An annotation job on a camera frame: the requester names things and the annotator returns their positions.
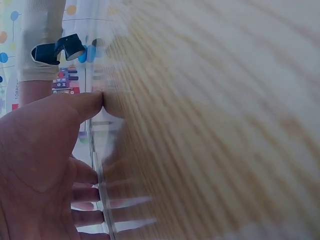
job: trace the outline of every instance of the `light wood panel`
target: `light wood panel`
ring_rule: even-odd
[[[94,141],[111,218],[149,220],[116,239],[320,238],[320,1],[111,5]]]

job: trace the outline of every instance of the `child's leg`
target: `child's leg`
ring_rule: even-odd
[[[26,0],[24,4],[17,52],[21,105],[51,94],[59,66],[33,61],[31,51],[39,44],[54,43],[62,37],[66,0]]]

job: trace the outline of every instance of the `knee brace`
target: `knee brace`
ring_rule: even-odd
[[[21,37],[17,50],[17,75],[20,82],[52,81],[57,78],[59,66],[34,61],[33,48],[55,43],[62,37],[62,19],[66,0],[26,0],[22,15]]]

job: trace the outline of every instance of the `orange circle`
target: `orange circle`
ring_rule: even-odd
[[[8,34],[5,31],[0,32],[0,44],[3,44],[8,38]]]
[[[70,5],[66,8],[66,13],[68,15],[74,15],[77,11],[77,6],[76,5]]]

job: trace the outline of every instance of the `wood grain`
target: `wood grain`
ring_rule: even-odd
[[[113,220],[148,220],[116,239],[319,239],[320,1],[110,2],[94,144]]]

